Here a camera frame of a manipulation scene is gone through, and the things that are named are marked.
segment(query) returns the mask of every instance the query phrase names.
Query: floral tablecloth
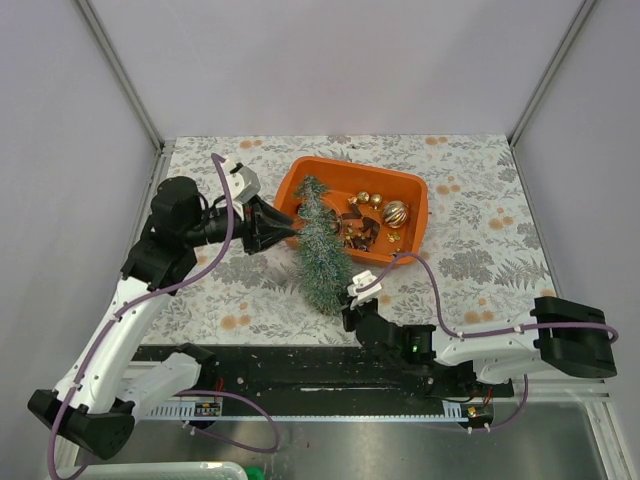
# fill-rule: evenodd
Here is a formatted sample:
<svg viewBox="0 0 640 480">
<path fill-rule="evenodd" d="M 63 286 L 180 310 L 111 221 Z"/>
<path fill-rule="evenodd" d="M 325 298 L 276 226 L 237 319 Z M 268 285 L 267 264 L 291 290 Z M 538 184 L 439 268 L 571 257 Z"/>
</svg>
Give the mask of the floral tablecloth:
<svg viewBox="0 0 640 480">
<path fill-rule="evenodd" d="M 222 190 L 211 152 L 255 170 L 270 203 L 291 163 L 306 155 L 422 177 L 430 218 L 420 254 L 434 269 L 451 325 L 514 317 L 530 310 L 535 297 L 554 294 L 504 135 L 182 137 L 168 176 L 188 175 L 207 198 L 217 197 Z M 198 249 L 196 268 L 219 248 Z M 365 268 L 355 265 L 354 272 Z M 304 303 L 295 269 L 295 254 L 284 243 L 249 257 L 236 241 L 216 270 L 176 295 L 143 343 L 354 344 L 340 318 Z M 435 323 L 433 290 L 422 266 L 397 269 L 383 284 L 381 315 L 400 324 Z"/>
</svg>

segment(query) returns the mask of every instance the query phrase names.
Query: gold ornament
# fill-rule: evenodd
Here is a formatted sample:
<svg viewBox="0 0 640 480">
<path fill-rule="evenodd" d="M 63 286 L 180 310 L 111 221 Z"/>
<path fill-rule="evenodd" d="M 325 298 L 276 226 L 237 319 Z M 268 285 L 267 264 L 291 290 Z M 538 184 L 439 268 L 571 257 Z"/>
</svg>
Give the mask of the gold ornament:
<svg viewBox="0 0 640 480">
<path fill-rule="evenodd" d="M 382 211 L 382 220 L 391 228 L 400 228 L 409 218 L 409 207 L 400 200 L 387 203 Z"/>
<path fill-rule="evenodd" d="M 379 193 L 374 193 L 373 195 L 371 195 L 369 203 L 374 210 L 379 209 L 382 206 L 382 195 L 380 195 Z"/>
<path fill-rule="evenodd" d="M 364 205 L 365 203 L 369 203 L 369 194 L 367 192 L 358 193 L 357 197 L 358 203 Z"/>
</svg>

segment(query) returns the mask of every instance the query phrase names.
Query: green artificial tree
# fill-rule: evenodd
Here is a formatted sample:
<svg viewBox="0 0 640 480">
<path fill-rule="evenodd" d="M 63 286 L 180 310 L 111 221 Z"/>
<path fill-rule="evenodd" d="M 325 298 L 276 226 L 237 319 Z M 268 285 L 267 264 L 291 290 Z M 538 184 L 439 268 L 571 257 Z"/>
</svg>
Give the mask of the green artificial tree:
<svg viewBox="0 0 640 480">
<path fill-rule="evenodd" d="M 298 215 L 304 226 L 298 231 L 300 291 L 305 300 L 324 315 L 340 313 L 338 296 L 351 280 L 351 259 L 334 231 L 336 212 L 324 204 L 327 186 L 308 175 L 296 190 L 302 204 Z"/>
</svg>

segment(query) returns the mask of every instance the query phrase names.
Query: gray wall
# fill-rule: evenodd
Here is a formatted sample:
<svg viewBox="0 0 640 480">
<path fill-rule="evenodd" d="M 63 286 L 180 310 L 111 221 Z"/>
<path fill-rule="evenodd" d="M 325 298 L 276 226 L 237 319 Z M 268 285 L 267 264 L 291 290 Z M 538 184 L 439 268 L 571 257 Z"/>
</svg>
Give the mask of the gray wall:
<svg viewBox="0 0 640 480">
<path fill-rule="evenodd" d="M 153 152 L 72 2 L 0 19 L 0 478 L 44 478 L 27 411 L 113 293 Z"/>
<path fill-rule="evenodd" d="M 640 2 L 603 1 L 518 145 L 564 295 L 621 333 L 609 382 L 638 463 Z"/>
<path fill-rule="evenodd" d="M 161 134 L 509 132 L 581 0 L 94 0 Z"/>
</svg>

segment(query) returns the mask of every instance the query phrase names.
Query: orange plastic container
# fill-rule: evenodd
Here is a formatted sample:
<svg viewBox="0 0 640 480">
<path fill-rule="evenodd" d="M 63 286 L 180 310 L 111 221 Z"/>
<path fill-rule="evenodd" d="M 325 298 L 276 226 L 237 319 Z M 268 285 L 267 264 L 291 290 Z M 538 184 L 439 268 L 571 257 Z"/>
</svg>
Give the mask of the orange plastic container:
<svg viewBox="0 0 640 480">
<path fill-rule="evenodd" d="M 373 218 L 381 227 L 370 252 L 347 249 L 354 260 L 384 267 L 391 263 L 391 254 L 398 248 L 401 252 L 418 253 L 429 218 L 427 184 L 420 177 L 328 158 L 302 157 L 291 166 L 291 170 L 280 184 L 275 199 L 275 207 L 292 218 L 296 218 L 296 208 L 300 204 L 300 199 L 296 198 L 294 193 L 307 175 L 317 177 L 329 187 L 325 203 L 339 215 L 349 211 L 349 198 L 360 191 L 382 195 L 383 206 L 379 210 L 374 210 L 369 205 L 358 205 L 362 215 Z M 409 219 L 398 229 L 389 228 L 382 223 L 382 210 L 391 200 L 401 200 L 409 206 Z M 348 222 L 352 223 L 354 228 L 362 226 L 361 220 Z M 399 241 L 389 241 L 387 234 L 392 232 L 399 234 Z M 295 238 L 288 239 L 287 244 L 296 247 L 297 241 Z M 396 265 L 406 265 L 413 261 L 413 258 L 403 258 Z"/>
</svg>

